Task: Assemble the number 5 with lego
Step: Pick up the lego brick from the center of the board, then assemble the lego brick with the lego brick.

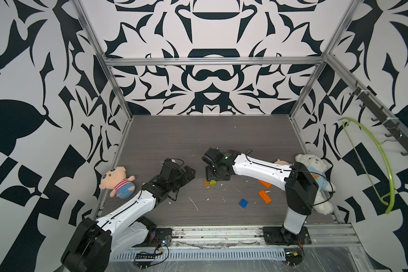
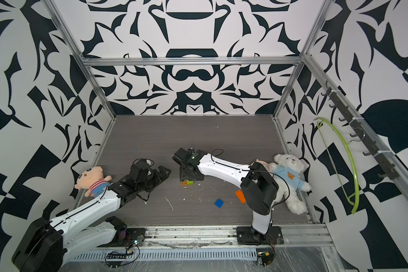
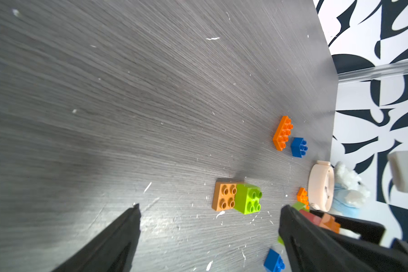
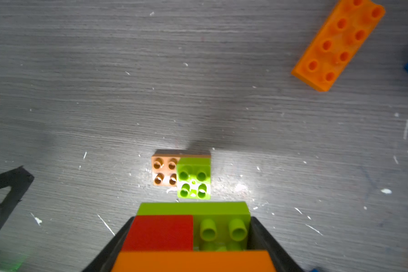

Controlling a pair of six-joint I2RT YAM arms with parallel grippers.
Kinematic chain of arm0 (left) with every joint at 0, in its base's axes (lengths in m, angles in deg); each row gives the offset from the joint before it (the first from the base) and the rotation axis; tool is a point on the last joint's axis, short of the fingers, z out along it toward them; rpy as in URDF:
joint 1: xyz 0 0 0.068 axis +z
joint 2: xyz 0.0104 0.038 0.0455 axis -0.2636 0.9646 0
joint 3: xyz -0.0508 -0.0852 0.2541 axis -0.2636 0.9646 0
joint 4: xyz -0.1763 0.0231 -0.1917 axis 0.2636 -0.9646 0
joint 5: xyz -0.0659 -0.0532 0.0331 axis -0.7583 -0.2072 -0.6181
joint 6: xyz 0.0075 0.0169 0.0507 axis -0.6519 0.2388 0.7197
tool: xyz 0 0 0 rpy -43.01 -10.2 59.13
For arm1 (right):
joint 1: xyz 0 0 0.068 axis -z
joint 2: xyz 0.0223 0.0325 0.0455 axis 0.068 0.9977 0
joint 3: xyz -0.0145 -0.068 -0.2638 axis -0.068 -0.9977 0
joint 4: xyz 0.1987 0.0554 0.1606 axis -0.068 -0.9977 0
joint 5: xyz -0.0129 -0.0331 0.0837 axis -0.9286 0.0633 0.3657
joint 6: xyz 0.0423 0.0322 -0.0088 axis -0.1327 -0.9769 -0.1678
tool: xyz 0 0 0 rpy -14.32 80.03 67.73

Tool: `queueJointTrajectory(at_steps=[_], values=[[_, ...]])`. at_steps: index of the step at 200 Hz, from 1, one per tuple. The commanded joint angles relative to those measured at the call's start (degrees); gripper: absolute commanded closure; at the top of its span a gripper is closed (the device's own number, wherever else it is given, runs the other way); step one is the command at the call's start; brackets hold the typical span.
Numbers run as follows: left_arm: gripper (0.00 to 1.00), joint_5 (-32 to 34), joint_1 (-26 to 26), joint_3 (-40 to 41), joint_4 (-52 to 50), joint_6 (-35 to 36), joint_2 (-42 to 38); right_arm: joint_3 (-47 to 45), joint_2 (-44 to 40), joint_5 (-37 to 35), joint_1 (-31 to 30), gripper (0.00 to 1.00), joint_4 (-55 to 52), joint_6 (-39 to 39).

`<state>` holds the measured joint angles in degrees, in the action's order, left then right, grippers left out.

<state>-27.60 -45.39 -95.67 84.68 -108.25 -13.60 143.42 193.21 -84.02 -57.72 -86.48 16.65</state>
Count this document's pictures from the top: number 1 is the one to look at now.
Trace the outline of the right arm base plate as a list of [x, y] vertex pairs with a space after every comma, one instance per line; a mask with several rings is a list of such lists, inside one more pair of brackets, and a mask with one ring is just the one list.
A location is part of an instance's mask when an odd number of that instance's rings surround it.
[[299, 234], [295, 235], [283, 227], [263, 227], [263, 237], [266, 245], [303, 245], [312, 244], [307, 227], [302, 227]]

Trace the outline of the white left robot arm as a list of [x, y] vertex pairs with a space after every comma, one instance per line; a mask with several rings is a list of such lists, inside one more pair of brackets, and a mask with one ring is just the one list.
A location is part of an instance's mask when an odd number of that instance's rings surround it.
[[113, 212], [79, 223], [68, 243], [61, 263], [70, 272], [103, 272], [125, 250], [142, 244], [156, 229], [145, 214], [168, 199], [171, 192], [195, 179], [196, 170], [174, 159], [163, 162], [160, 174], [143, 184], [141, 190]]

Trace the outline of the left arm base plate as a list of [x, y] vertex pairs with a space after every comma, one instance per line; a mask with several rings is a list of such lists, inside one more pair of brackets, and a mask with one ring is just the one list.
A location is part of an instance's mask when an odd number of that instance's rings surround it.
[[172, 232], [173, 229], [171, 228], [157, 228], [149, 232], [144, 242], [136, 245], [135, 247], [136, 248], [155, 247], [162, 242], [171, 245]]

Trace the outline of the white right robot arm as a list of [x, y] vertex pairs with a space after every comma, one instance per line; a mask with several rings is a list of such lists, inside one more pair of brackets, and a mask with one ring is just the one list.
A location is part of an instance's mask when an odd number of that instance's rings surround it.
[[202, 160], [207, 164], [207, 180], [229, 181], [234, 175], [247, 176], [285, 191], [288, 210], [281, 232], [286, 236], [300, 234], [307, 217], [312, 213], [319, 190], [313, 173], [304, 164], [274, 164], [235, 150], [223, 153], [218, 148], [209, 148]]

